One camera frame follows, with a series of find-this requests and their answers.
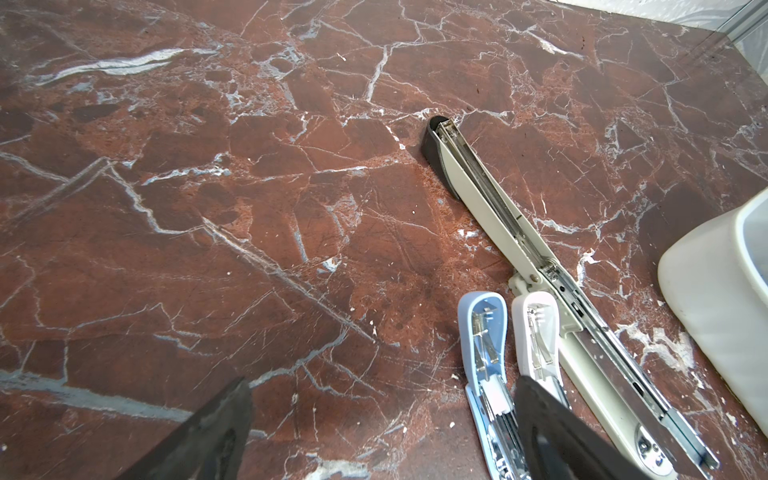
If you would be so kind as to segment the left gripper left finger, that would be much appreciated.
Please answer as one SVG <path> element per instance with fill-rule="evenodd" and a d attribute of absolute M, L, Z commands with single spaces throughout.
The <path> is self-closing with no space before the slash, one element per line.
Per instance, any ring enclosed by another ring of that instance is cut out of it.
<path fill-rule="evenodd" d="M 235 479 L 251 421 L 252 395 L 239 377 L 118 477 Z"/>

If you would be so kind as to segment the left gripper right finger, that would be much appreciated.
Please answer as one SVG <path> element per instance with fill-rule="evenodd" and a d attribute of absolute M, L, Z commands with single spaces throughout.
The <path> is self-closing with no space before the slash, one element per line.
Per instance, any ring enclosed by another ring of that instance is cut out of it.
<path fill-rule="evenodd" d="M 647 476 L 528 376 L 516 382 L 519 435 L 533 479 L 645 479 Z"/>

